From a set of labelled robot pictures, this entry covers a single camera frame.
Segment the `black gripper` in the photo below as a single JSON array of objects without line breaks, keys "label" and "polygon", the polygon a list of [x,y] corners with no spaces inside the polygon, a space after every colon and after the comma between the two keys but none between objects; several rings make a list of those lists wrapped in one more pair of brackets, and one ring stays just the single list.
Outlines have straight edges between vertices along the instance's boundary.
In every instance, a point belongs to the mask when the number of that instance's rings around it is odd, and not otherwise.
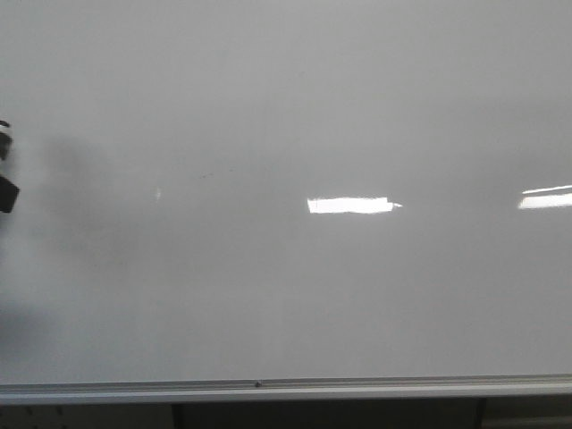
[{"label": "black gripper", "polygon": [[[12,127],[9,122],[0,121],[0,159],[4,161],[9,156],[13,144]],[[20,188],[5,178],[0,176],[0,211],[5,214],[12,212]]]}]

